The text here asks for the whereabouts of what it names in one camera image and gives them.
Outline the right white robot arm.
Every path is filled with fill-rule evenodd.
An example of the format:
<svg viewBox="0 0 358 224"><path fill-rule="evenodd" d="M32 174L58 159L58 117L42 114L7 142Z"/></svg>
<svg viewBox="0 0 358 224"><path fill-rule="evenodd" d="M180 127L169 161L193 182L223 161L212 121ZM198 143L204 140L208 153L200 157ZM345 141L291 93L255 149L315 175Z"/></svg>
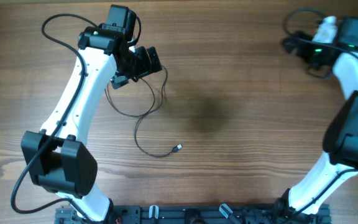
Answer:
<svg viewBox="0 0 358 224"><path fill-rule="evenodd" d="M323 139L323 153L306 177L288 193L288 206L295 214L313 215L322 203L346 180L358 174L358 17L321 17L315 35L303 31L289 32L282 45L288 53L296 52L307 64L306 72L314 76L328 67L327 77L334 75L345 104L328 126Z"/></svg>

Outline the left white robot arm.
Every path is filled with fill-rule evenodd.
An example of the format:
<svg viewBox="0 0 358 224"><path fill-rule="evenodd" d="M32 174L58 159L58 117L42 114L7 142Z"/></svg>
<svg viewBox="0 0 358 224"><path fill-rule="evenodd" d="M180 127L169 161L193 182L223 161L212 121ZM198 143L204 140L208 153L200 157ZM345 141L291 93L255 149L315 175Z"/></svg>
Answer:
<svg viewBox="0 0 358 224"><path fill-rule="evenodd" d="M98 165L86 143L107 86L118 89L162 69L153 47L137 45L140 33L139 17L125 6L112 5L105 23L91 23L73 49L75 68L53 113L21 141L23 175L69 202L82 223L119 221L111 199L96 185Z"/></svg>

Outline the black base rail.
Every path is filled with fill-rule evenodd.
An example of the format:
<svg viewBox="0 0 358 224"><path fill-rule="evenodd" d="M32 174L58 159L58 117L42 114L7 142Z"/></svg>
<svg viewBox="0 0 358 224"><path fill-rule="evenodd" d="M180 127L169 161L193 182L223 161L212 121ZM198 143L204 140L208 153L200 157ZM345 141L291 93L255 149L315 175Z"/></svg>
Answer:
<svg viewBox="0 0 358 224"><path fill-rule="evenodd" d="M199 206L199 207L140 207L138 205L114 206L114 220L104 223L128 223L128 224L146 224L146 223L282 223L287 217L273 216L273 205L270 204L247 204L245 206L230 205L232 213L226 218L219 211L219 206ZM54 223L74 224L87 223L80 214L71 207L60 207L56 209ZM286 223L318 223L330 224L331 212L329 205L323 204L317 214L302 215Z"/></svg>

